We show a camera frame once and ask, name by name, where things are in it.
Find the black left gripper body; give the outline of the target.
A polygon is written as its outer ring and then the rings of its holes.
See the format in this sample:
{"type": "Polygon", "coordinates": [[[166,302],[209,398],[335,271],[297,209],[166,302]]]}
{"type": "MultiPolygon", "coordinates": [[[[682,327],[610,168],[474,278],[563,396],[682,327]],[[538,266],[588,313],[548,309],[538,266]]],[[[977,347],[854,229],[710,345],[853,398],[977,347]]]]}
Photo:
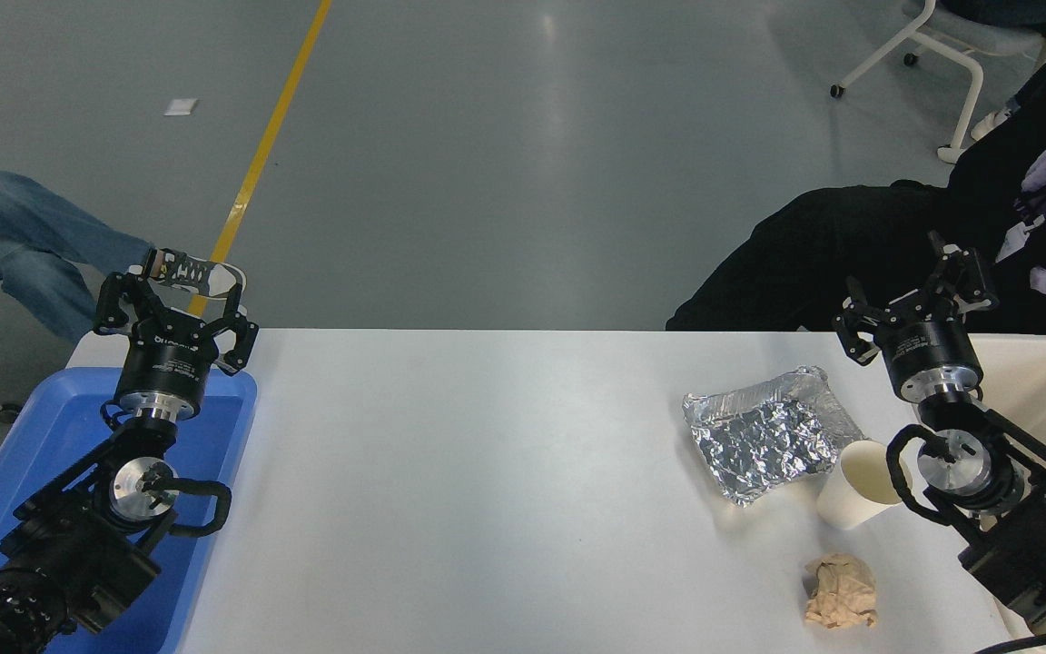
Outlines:
{"type": "Polygon", "coordinates": [[[145,316],[134,323],[127,360],[113,398],[126,410],[154,396],[170,396],[180,412],[199,412],[217,359],[213,338],[196,341],[203,319],[188,313],[145,316]]]}

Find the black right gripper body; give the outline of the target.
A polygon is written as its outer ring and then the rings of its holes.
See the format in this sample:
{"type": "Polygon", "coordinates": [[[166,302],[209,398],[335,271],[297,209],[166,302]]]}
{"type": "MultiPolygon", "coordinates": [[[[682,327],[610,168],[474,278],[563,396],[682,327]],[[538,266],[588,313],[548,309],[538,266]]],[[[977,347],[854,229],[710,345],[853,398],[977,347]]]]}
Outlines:
{"type": "Polygon", "coordinates": [[[980,362],[964,330],[967,305],[890,306],[876,326],[876,347],[894,389],[975,389],[980,362]]]}

